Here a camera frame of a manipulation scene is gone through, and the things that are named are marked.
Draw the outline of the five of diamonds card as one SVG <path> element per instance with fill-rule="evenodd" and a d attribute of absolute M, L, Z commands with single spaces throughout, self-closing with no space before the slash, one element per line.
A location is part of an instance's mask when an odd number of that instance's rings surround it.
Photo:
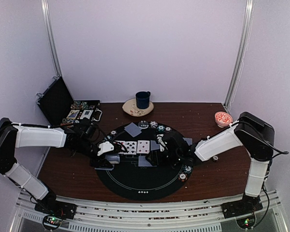
<path fill-rule="evenodd" d="M 150 141 L 138 140 L 137 141 L 137 154 L 148 154 L 149 152 L 150 152 Z"/>

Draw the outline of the green chips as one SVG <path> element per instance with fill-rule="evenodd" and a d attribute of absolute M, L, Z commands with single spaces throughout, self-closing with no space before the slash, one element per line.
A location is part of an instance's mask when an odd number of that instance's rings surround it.
<path fill-rule="evenodd" d="M 163 125 L 159 125 L 157 129 L 158 131 L 165 131 L 165 127 Z"/>

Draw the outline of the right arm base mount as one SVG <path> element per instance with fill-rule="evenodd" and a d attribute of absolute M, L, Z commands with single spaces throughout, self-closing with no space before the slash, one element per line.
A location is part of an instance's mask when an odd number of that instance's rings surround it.
<path fill-rule="evenodd" d="M 256 212 L 263 209 L 262 203 L 255 206 L 242 200 L 221 205 L 224 218 L 236 218 L 237 225 L 244 230 L 252 229 L 257 224 Z"/>

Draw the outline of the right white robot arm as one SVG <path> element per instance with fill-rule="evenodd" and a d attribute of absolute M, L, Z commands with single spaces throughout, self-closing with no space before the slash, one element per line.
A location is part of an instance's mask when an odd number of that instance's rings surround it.
<path fill-rule="evenodd" d="M 238 120 L 221 132 L 189 145 L 177 131 L 157 136 L 163 150 L 145 159 L 153 166 L 182 165 L 188 171 L 236 148 L 245 149 L 250 157 L 250 167 L 245 192 L 238 203 L 241 213 L 249 213 L 259 201 L 260 193 L 274 156 L 275 129 L 269 123 L 249 112 L 243 112 Z"/>

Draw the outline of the seven of clubs card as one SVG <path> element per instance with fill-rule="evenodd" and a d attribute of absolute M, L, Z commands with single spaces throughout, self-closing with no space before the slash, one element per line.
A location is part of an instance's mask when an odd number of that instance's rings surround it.
<path fill-rule="evenodd" d="M 124 146 L 127 152 L 124 152 L 125 155 L 135 155 L 137 152 L 137 142 L 136 141 L 125 141 Z"/>

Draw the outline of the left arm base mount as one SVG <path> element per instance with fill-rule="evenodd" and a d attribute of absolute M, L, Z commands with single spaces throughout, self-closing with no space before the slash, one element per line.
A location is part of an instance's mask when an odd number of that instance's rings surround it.
<path fill-rule="evenodd" d="M 58 229 L 64 220 L 74 219 L 77 205 L 65 202 L 56 202 L 55 209 L 47 209 L 41 203 L 36 203 L 34 210 L 44 213 L 42 225 L 46 230 Z"/>

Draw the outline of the dealt card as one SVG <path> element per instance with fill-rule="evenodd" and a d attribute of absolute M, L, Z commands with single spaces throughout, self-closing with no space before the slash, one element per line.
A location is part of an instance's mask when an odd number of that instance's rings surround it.
<path fill-rule="evenodd" d="M 130 135 L 130 130 L 131 130 L 132 128 L 138 128 L 138 126 L 132 122 L 132 123 L 128 124 L 128 125 L 124 128 L 124 130 L 125 130 L 125 131 Z"/>
<path fill-rule="evenodd" d="M 183 138 L 183 140 L 186 141 L 189 146 L 193 144 L 192 138 Z"/>

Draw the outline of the blue playing card deck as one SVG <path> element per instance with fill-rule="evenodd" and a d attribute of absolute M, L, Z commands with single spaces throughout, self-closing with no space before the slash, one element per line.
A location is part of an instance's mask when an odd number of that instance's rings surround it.
<path fill-rule="evenodd" d="M 105 158 L 111 163 L 111 164 L 119 164 L 120 163 L 120 155 L 119 154 L 106 154 Z"/>

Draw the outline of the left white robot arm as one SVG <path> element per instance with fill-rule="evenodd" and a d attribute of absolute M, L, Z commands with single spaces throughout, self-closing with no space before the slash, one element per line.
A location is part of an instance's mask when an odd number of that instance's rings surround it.
<path fill-rule="evenodd" d="M 56 194 L 32 174 L 31 169 L 22 164 L 30 153 L 44 148 L 66 148 L 91 158 L 96 168 L 110 168 L 112 164 L 105 158 L 107 153 L 119 152 L 122 145 L 107 138 L 95 144 L 81 131 L 84 127 L 97 128 L 87 119 L 76 125 L 44 126 L 15 123 L 3 117 L 0 119 L 0 174 L 14 181 L 41 204 L 48 214 L 60 210 Z"/>

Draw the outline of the six of hearts card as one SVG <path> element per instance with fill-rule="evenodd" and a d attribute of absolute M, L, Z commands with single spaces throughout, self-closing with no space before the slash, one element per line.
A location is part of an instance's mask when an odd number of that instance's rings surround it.
<path fill-rule="evenodd" d="M 116 141 L 119 146 L 120 146 L 120 149 L 119 149 L 119 154 L 125 154 L 127 152 L 127 149 L 125 147 L 125 141 Z"/>

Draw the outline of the green fifty poker chip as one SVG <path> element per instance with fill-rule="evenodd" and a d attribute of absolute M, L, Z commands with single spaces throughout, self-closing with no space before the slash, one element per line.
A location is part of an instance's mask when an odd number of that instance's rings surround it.
<path fill-rule="evenodd" d="M 187 173 L 187 174 L 191 173 L 192 170 L 193 170 L 193 168 L 192 168 L 191 166 L 185 166 L 185 167 L 184 167 L 184 171 L 185 171 L 185 173 Z"/>

